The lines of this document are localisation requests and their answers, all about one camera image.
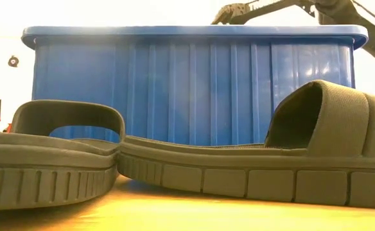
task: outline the bin lid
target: bin lid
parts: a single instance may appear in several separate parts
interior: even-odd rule
[[[32,26],[22,34],[22,42],[35,49],[35,39],[47,36],[115,36],[115,35],[198,35],[198,36],[255,36],[255,37],[351,37],[353,48],[368,41],[367,29],[358,25],[323,26],[127,26],[127,27],[70,27]]]

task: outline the gray slide sandal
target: gray slide sandal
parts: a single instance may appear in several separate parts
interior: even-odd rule
[[[277,107],[264,144],[187,146],[126,136],[119,173],[256,200],[375,208],[375,96],[322,80]]]
[[[48,135],[68,125],[99,126],[125,137],[113,108],[36,100],[16,111],[11,133],[0,133],[0,209],[66,205],[108,192],[118,176],[118,144]]]

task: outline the white wall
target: white wall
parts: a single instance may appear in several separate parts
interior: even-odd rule
[[[20,41],[27,26],[129,26],[129,25],[208,25],[225,4],[243,0],[0,0],[0,98],[2,118],[11,120],[15,109],[31,96],[34,52]],[[375,0],[361,0],[375,12]],[[316,21],[300,8],[290,7],[251,20],[249,25],[303,26]],[[17,55],[20,66],[7,66]],[[364,50],[354,53],[356,86],[375,94],[375,59]]]

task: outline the wooden table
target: wooden table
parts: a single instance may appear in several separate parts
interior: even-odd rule
[[[111,192],[85,203],[0,211],[0,230],[375,231],[375,210],[204,196],[121,176]]]

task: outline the blue storage container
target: blue storage container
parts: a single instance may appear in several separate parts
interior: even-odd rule
[[[360,26],[31,27],[33,99],[118,109],[129,135],[194,145],[263,142],[277,104],[322,79],[354,87]],[[117,141],[102,128],[65,127],[64,138]]]

